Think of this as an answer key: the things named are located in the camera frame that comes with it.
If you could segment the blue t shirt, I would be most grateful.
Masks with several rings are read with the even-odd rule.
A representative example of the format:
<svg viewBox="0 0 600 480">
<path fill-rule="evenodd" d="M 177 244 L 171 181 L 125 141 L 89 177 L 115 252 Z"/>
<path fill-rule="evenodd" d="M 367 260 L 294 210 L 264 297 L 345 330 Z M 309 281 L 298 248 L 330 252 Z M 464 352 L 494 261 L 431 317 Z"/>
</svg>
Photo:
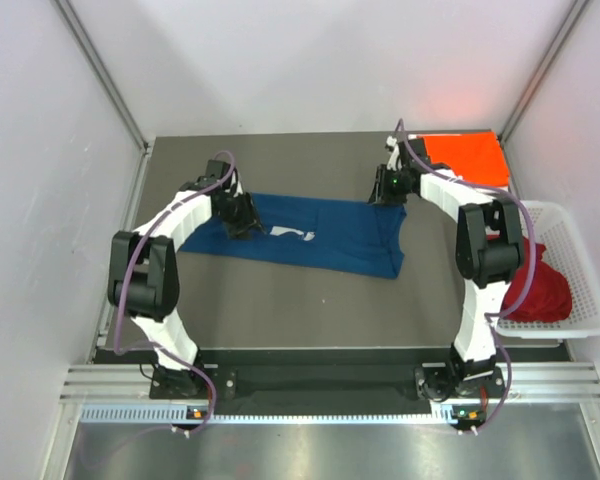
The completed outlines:
<svg viewBox="0 0 600 480">
<path fill-rule="evenodd" d="M 362 201 L 255 193 L 264 230 L 228 237 L 214 217 L 189 236 L 183 253 L 236 257 L 394 280 L 404 254 L 399 238 L 406 210 Z"/>
</svg>

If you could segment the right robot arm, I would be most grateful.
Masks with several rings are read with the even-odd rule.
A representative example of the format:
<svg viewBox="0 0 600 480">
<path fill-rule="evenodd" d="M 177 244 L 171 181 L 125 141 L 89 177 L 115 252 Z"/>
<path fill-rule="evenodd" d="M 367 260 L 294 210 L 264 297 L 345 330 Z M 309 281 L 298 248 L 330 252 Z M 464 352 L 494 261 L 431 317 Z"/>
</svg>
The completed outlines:
<svg viewBox="0 0 600 480">
<path fill-rule="evenodd" d="M 525 263 L 518 205 L 510 194 L 461 179 L 444 164 L 417 156 L 422 139 L 385 142 L 386 162 L 376 168 L 369 197 L 374 206 L 398 206 L 410 194 L 435 205 L 456 223 L 455 263 L 464 279 L 460 327 L 450 347 L 445 371 L 422 374 L 421 395 L 443 402 L 467 396 L 496 373 L 492 317 L 516 272 Z"/>
</svg>

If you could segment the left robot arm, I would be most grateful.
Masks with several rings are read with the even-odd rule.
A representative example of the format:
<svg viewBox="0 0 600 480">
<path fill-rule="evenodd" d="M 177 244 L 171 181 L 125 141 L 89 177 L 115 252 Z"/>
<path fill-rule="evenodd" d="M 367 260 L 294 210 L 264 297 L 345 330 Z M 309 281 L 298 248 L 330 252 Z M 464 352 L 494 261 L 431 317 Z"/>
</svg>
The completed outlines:
<svg viewBox="0 0 600 480">
<path fill-rule="evenodd" d="M 221 222 L 231 240 L 247 240 L 263 229 L 228 151 L 210 159 L 205 173 L 185 183 L 151 220 L 117 232 L 111 242 L 107 298 L 117 312 L 114 351 L 151 349 L 157 356 L 153 380 L 169 397 L 213 394 L 199 348 L 177 310 L 177 253 L 212 219 Z"/>
</svg>

